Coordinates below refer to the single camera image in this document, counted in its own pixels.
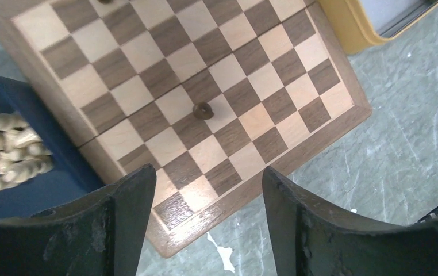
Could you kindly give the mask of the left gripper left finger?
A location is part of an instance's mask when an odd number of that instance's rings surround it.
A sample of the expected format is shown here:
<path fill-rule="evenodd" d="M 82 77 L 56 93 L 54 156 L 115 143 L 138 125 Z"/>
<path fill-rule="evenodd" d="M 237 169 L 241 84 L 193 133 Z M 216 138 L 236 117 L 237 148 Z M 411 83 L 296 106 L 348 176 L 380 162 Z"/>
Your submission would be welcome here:
<path fill-rule="evenodd" d="M 146 164 L 75 201 L 0 219 L 0 275 L 135 275 L 156 182 Z"/>

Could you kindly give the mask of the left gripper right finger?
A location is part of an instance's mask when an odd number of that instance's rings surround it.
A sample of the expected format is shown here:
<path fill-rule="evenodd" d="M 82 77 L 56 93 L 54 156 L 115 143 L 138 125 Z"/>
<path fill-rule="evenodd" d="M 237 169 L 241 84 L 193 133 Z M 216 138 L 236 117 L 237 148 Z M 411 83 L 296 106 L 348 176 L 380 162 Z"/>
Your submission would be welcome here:
<path fill-rule="evenodd" d="M 408 226 L 364 217 L 272 167 L 262 187 L 278 275 L 438 275 L 438 217 Z"/>

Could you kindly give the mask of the light wooden chess pieces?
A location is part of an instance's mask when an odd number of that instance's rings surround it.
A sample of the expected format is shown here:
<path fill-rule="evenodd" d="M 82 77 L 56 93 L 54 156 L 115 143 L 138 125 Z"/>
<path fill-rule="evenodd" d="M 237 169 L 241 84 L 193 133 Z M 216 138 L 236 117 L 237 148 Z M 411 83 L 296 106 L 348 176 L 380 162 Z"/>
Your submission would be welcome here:
<path fill-rule="evenodd" d="M 29 123 L 17 112 L 0 112 L 0 191 L 54 168 L 52 152 Z"/>

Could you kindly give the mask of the wooden chess board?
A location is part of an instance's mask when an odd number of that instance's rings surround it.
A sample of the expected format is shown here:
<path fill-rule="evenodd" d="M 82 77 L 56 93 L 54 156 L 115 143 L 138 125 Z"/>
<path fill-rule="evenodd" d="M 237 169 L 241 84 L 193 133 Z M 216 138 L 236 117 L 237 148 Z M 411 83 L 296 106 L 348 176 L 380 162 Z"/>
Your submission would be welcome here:
<path fill-rule="evenodd" d="M 371 114 L 314 1 L 0 1 L 0 43 L 105 183 L 154 166 L 165 258 Z"/>

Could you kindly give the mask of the yellow metal tin tray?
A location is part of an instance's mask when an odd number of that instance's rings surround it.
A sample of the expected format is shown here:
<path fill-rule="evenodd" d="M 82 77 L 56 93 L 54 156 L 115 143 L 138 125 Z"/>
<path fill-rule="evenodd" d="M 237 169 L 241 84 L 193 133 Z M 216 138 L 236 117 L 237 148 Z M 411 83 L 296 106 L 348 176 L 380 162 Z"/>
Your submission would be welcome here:
<path fill-rule="evenodd" d="M 386 44 L 438 7 L 438 1 L 318 1 L 348 55 Z"/>

